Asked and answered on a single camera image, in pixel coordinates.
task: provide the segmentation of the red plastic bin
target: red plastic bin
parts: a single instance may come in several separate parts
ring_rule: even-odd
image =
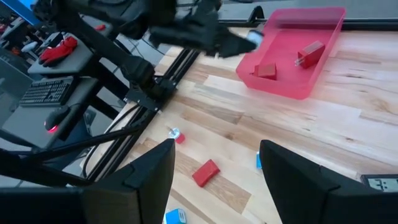
[[[263,30],[260,47],[246,54],[236,73],[248,88],[302,100],[307,98],[341,31],[342,7],[278,9]],[[303,69],[295,66],[297,52],[319,40],[325,44],[319,62]],[[276,63],[277,80],[255,77],[256,65]]]

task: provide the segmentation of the wooden surface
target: wooden surface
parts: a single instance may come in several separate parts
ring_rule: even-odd
[[[168,128],[180,128],[187,140],[177,145],[167,209],[184,209],[188,223],[195,224],[281,223],[256,169],[261,139],[352,179],[396,173],[397,40],[393,32],[342,32],[311,97],[303,101],[247,89],[234,72],[242,57],[200,56],[122,166],[167,138]],[[179,52],[171,48],[157,71],[165,72]],[[108,145],[95,152],[89,169]],[[208,159],[221,172],[201,189],[191,175]]]

